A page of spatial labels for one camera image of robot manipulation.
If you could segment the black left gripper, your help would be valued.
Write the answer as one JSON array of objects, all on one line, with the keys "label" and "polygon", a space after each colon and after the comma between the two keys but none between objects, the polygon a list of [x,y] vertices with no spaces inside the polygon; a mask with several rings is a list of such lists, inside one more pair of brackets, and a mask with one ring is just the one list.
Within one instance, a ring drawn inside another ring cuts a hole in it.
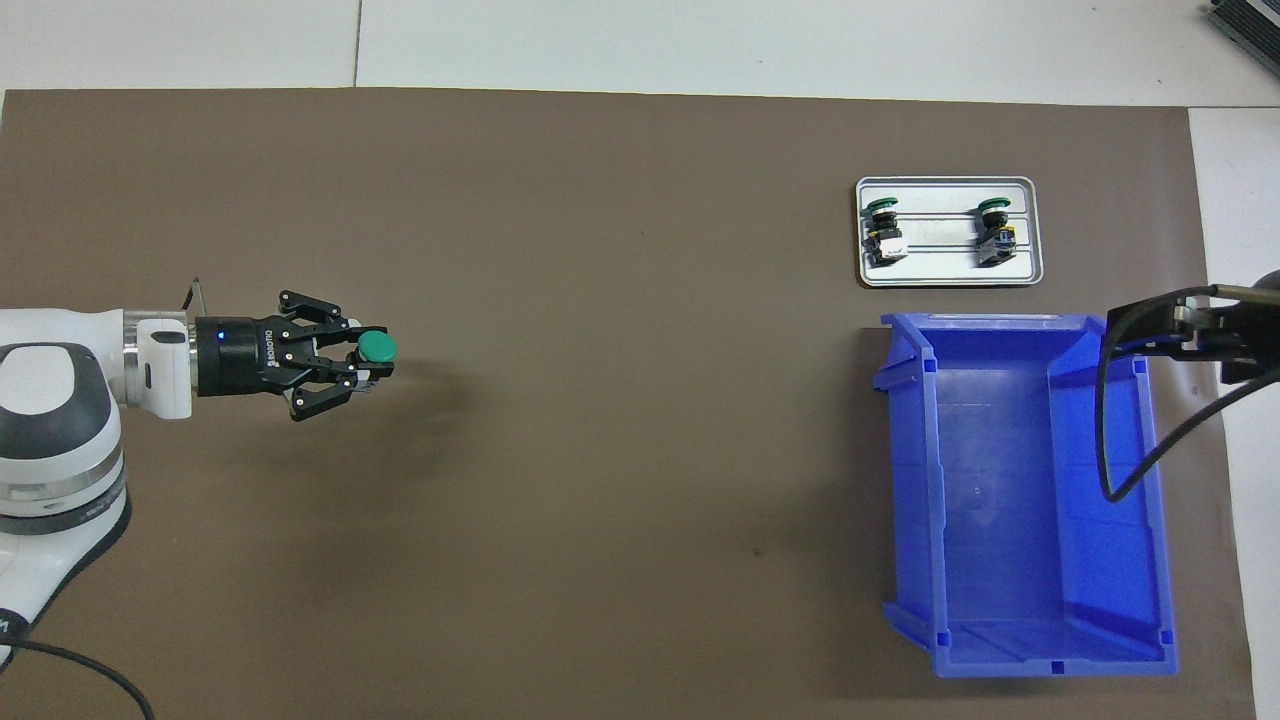
[{"label": "black left gripper", "polygon": [[202,316],[195,322],[201,397],[271,393],[288,389],[289,416],[305,421],[347,404],[390,377],[396,364],[360,357],[298,357],[285,365],[291,342],[317,348],[351,343],[358,354],[389,354],[384,325],[365,325],[340,306],[292,290],[278,296],[278,316]]}]

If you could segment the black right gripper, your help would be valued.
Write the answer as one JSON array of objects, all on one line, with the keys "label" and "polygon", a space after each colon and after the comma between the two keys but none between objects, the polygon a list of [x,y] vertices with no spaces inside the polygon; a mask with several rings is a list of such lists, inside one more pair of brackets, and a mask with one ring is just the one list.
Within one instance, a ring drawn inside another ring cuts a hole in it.
[{"label": "black right gripper", "polygon": [[1103,340],[1112,354],[1187,354],[1199,363],[1220,363],[1219,380],[1238,386],[1263,375],[1263,366],[1279,364],[1279,272],[1254,282],[1262,299],[1235,297],[1226,307],[1210,307],[1210,320],[1188,320],[1194,300],[1185,295],[1160,296],[1111,307],[1105,316]]}]

